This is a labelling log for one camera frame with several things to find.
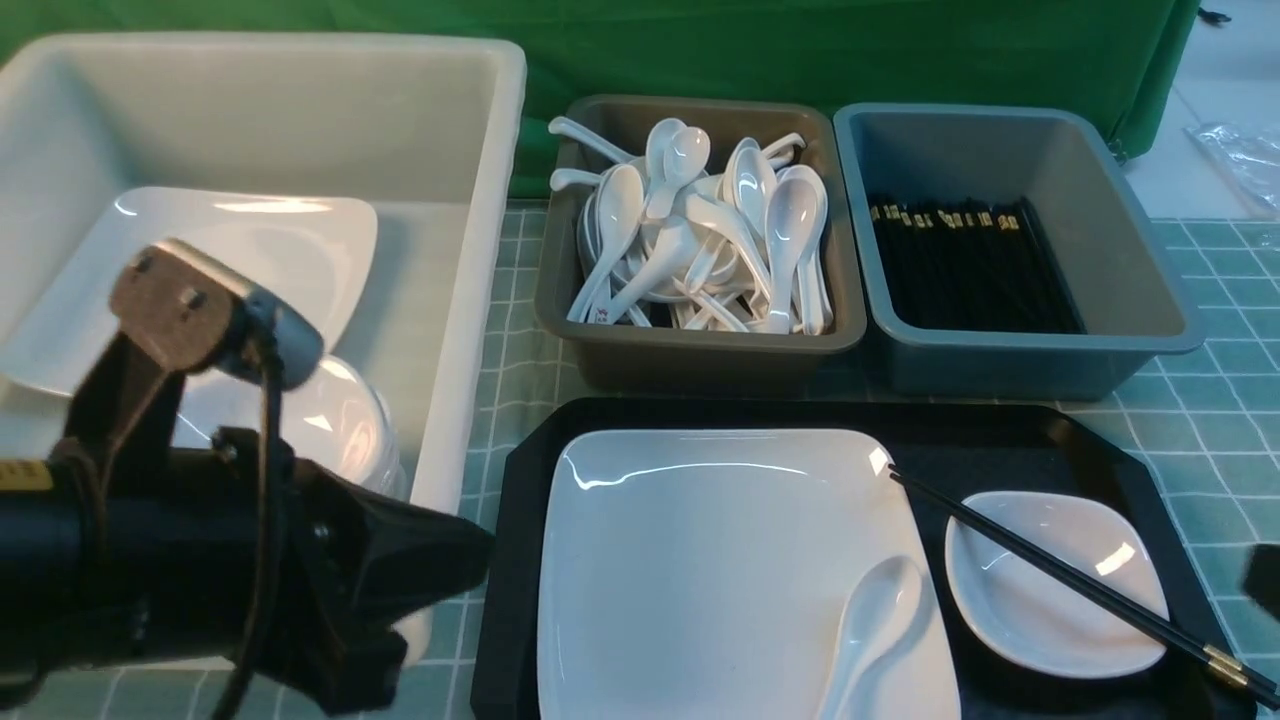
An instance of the gray plastic bin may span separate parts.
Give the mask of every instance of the gray plastic bin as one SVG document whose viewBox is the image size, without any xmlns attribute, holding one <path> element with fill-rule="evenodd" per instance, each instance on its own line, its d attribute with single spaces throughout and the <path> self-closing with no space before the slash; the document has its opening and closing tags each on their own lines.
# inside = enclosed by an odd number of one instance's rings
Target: gray plastic bin
<svg viewBox="0 0 1280 720">
<path fill-rule="evenodd" d="M 654 123 L 680 118 L 710 136 L 712 173 L 724 169 L 730 152 L 745 136 L 768 143 L 799 132 L 808 146 L 797 160 L 822 177 L 829 197 L 820 252 L 835 327 L 827 334 L 809 337 L 568 322 L 564 315 L 582 286 L 575 233 L 588 193 L 580 187 L 554 193 L 547 215 L 534 310 L 543 328 L 570 346 L 590 384 L 617 391 L 796 393 L 827 357 L 852 348 L 861 340 L 867 309 L 858 250 L 836 137 L 827 117 L 799 105 L 622 95 L 586 97 L 575 102 L 567 115 L 635 154 L 644 152 Z M 557 167 L 599 172 L 608 163 L 564 141 Z"/>
<path fill-rule="evenodd" d="M 836 114 L 867 296 L 893 391 L 1093 400 L 1204 341 L 1196 306 L 1092 126 L 1057 110 L 859 104 Z M 868 193 L 1030 199 L 1085 334 L 923 329 L 893 311 Z"/>
</svg>

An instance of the black tray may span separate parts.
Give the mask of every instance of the black tray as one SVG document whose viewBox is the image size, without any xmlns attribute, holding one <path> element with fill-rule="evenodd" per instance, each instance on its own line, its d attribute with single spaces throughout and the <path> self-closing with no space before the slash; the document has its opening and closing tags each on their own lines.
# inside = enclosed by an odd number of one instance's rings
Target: black tray
<svg viewBox="0 0 1280 720">
<path fill-rule="evenodd" d="M 865 432 L 905 473 L 956 498 L 989 489 L 1036 489 L 1103 502 L 1142 536 L 1172 620 L 1206 642 L 1229 647 L 1146 466 L 1048 407 L 589 398 L 554 413 L 507 459 L 471 687 L 477 720 L 540 716 L 536 620 L 543 525 L 556 462 L 570 441 L 612 428 L 786 427 Z M 1253 702 L 1213 684 L 1174 652 L 1147 671 L 1102 682 L 1052 678 L 1001 659 L 973 635 L 951 598 L 942 561 L 946 515 L 918 498 L 911 498 L 911 511 L 937 587 L 964 717 L 1254 717 Z"/>
</svg>

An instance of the blue-gray plastic bin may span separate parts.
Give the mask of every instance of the blue-gray plastic bin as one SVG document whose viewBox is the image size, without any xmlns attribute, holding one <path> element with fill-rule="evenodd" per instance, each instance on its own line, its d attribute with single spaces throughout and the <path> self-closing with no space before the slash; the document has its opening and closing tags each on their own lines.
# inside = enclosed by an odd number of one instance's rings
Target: blue-gray plastic bin
<svg viewBox="0 0 1280 720">
<path fill-rule="evenodd" d="M 1027 108 L 858 104 L 836 141 L 876 333 L 867 347 L 904 395 L 1094 400 L 1153 356 L 1204 341 L 1151 223 L 1082 118 Z M 868 193 L 899 202 L 1030 199 L 1084 334 L 938 331 L 893 311 Z"/>
</svg>

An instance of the green grid tablecloth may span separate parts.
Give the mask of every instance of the green grid tablecloth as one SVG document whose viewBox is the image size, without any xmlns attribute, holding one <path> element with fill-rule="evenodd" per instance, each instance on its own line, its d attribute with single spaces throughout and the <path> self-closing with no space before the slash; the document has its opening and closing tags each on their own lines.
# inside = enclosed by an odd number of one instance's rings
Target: green grid tablecloth
<svg viewBox="0 0 1280 720">
<path fill-rule="evenodd" d="M 590 395 L 559 341 L 538 329 L 532 292 L 547 214 L 504 219 L 476 389 L 461 514 L 493 529 L 507 454 L 559 404 Z M 1239 591 L 1249 546 L 1280 542 L 1280 224 L 1157 222 L 1160 241 L 1207 320 L 1204 347 L 1161 357 L 1094 404 L 1055 404 L 1143 460 L 1160 486 L 1231 646 L 1280 678 L 1280 623 Z M 823 370 L 813 400 L 900 400 L 847 365 Z M 484 588 L 435 609 L 426 657 L 404 671 L 396 707 L 370 719 L 468 719 Z M 49 679 L 0 720 L 206 717 L 225 673 L 106 670 Z M 257 680 L 246 720 L 321 717 L 306 700 Z"/>
</svg>

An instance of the green backdrop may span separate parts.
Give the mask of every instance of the green backdrop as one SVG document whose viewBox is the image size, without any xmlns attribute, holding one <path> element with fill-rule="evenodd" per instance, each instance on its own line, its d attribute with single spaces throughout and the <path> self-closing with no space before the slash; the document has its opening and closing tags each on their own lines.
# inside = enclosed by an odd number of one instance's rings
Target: green backdrop
<svg viewBox="0 0 1280 720">
<path fill-rule="evenodd" d="M 1198 0 L 0 0 L 0 58 L 65 31 L 502 37 L 529 58 L 512 196 L 545 193 L 545 122 L 595 92 L 1043 105 L 1151 147 Z"/>
</svg>

